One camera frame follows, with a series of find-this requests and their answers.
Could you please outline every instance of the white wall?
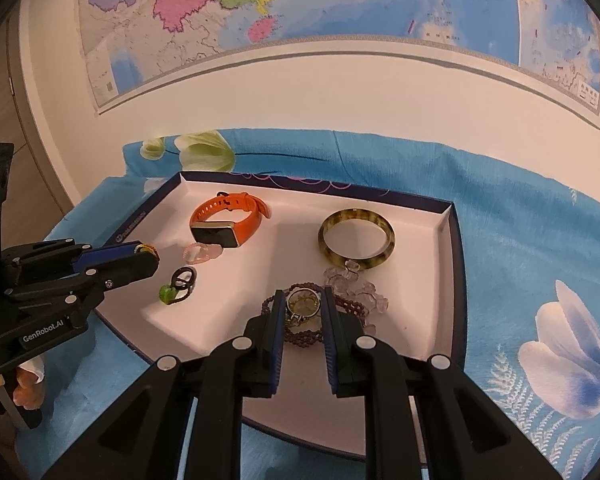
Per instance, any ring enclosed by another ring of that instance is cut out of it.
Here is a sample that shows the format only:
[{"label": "white wall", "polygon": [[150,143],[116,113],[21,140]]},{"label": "white wall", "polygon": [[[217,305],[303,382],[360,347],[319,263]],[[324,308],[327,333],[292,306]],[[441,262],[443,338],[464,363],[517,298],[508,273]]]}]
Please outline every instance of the white wall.
[{"label": "white wall", "polygon": [[[556,102],[430,62],[349,54],[263,61],[195,75],[99,115],[81,54],[77,0],[23,0],[21,42],[32,111],[74,202],[106,176],[123,174],[122,146],[128,142],[233,127],[332,128],[442,142],[555,178],[600,201],[600,118],[585,113],[593,122],[587,123],[559,105],[572,105],[561,92],[457,52],[377,42],[347,47],[471,63]],[[342,50],[342,44],[268,50],[333,48]],[[264,51],[256,52],[262,56]]]}]

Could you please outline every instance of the orange smartwatch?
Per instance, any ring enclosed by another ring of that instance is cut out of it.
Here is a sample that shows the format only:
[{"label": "orange smartwatch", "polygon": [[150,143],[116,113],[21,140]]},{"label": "orange smartwatch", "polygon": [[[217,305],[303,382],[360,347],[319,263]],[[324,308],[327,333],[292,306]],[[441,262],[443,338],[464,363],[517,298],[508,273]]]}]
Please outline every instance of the orange smartwatch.
[{"label": "orange smartwatch", "polygon": [[[209,222],[207,219],[219,211],[239,209],[250,212],[239,222]],[[271,218],[267,204],[249,193],[218,193],[218,196],[201,204],[191,215],[189,228],[200,244],[217,244],[224,248],[240,247],[260,227],[262,217]]]}]

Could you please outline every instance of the orange watch strap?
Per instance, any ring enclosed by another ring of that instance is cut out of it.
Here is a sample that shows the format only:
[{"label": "orange watch strap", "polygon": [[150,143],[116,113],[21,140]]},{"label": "orange watch strap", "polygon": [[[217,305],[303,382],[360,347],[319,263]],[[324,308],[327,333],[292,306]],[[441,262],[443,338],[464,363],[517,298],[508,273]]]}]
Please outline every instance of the orange watch strap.
[{"label": "orange watch strap", "polygon": [[245,243],[258,230],[262,216],[271,218],[269,207],[258,197],[248,193],[231,193],[216,196],[201,204],[191,215],[190,223],[204,222],[218,211],[232,211],[234,209],[251,213],[244,220],[234,224],[234,234],[240,245]]}]

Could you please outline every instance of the bangle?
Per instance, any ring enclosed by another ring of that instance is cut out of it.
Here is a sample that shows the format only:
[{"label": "bangle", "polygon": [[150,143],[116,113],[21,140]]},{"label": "bangle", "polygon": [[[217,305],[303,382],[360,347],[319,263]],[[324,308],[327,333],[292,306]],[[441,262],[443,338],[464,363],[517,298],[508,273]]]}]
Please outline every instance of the bangle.
[{"label": "bangle", "polygon": [[[386,235],[386,243],[384,244],[381,252],[375,254],[374,256],[370,256],[369,258],[346,258],[335,253],[327,245],[327,242],[324,241],[324,234],[334,225],[344,222],[345,220],[353,219],[371,222],[384,231],[384,234]],[[324,256],[326,256],[327,259],[336,267],[346,269],[346,262],[352,261],[356,262],[360,266],[360,270],[371,269],[385,262],[387,258],[391,256],[391,253],[394,252],[395,233],[394,229],[391,227],[391,224],[389,224],[386,218],[380,216],[378,213],[374,213],[373,211],[369,211],[367,209],[343,209],[342,211],[337,211],[328,216],[325,221],[322,222],[320,230],[318,231],[318,246],[320,247],[320,252],[324,254]]]}]

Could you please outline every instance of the watch face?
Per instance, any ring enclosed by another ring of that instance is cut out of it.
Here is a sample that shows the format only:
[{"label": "watch face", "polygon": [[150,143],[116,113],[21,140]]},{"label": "watch face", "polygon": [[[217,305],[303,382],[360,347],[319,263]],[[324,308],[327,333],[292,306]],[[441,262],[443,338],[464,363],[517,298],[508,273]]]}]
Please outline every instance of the watch face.
[{"label": "watch face", "polygon": [[192,227],[191,234],[200,244],[217,244],[225,249],[238,247],[238,240],[230,227]]}]

